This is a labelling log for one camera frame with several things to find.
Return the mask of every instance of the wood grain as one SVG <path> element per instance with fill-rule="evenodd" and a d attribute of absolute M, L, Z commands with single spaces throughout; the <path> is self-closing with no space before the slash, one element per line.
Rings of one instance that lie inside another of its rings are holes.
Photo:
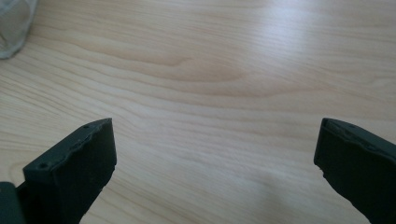
<path fill-rule="evenodd" d="M 396 143 L 391 0 L 41 0 L 0 62 L 0 179 L 113 118 L 82 223 L 368 223 L 313 164 L 324 117 Z"/>

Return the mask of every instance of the glass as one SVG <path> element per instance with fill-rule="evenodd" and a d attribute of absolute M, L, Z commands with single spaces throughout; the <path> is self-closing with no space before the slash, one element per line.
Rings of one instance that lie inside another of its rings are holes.
<path fill-rule="evenodd" d="M 0 59 L 14 55 L 24 44 L 37 0 L 0 0 Z"/>

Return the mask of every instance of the light wooden surface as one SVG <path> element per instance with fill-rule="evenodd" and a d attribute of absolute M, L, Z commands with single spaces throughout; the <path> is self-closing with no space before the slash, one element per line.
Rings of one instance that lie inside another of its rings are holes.
<path fill-rule="evenodd" d="M 81 223 L 368 223 L 313 164 L 321 119 L 396 143 L 392 0 L 41 0 L 0 62 L 0 180 L 113 118 Z"/>

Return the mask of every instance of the clear glass jar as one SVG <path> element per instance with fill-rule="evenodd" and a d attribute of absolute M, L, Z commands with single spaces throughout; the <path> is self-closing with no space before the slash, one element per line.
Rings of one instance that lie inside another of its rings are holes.
<path fill-rule="evenodd" d="M 0 59 L 22 48 L 36 5 L 37 0 L 0 0 Z"/>

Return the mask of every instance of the black object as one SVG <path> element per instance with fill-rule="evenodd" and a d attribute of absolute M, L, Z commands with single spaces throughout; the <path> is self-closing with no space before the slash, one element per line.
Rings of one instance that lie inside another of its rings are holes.
<path fill-rule="evenodd" d="M 16 189 L 0 183 L 0 223 L 78 224 L 116 163 L 111 119 L 78 128 L 26 165 Z"/>
<path fill-rule="evenodd" d="M 355 125 L 323 119 L 314 163 L 371 223 L 396 223 L 395 145 Z"/>

